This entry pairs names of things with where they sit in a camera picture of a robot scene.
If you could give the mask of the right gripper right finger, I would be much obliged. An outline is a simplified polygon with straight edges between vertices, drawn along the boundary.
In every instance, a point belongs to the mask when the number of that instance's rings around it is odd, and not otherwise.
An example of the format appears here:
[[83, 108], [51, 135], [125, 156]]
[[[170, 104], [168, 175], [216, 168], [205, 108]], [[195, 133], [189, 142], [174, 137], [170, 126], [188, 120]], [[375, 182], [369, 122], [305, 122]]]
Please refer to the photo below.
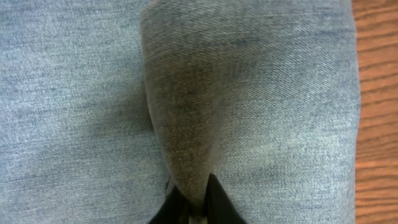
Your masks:
[[246, 224], [214, 174], [206, 187], [206, 214], [208, 224]]

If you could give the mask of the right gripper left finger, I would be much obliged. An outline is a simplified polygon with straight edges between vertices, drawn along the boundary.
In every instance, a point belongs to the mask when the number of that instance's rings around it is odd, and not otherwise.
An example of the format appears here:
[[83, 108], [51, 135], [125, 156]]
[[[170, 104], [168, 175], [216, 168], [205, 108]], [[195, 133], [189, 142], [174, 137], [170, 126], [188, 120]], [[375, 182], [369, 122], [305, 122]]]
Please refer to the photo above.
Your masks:
[[178, 188], [173, 187], [149, 224], [189, 224], [190, 206]]

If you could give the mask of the light blue denim jeans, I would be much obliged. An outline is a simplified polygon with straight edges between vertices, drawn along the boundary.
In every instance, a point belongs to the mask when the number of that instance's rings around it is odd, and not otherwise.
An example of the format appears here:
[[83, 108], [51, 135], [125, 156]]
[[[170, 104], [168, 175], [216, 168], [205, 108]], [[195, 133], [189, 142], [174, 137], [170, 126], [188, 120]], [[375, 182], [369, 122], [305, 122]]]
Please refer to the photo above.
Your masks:
[[147, 223], [203, 151], [247, 223], [354, 223], [350, 1], [2, 1], [1, 222]]

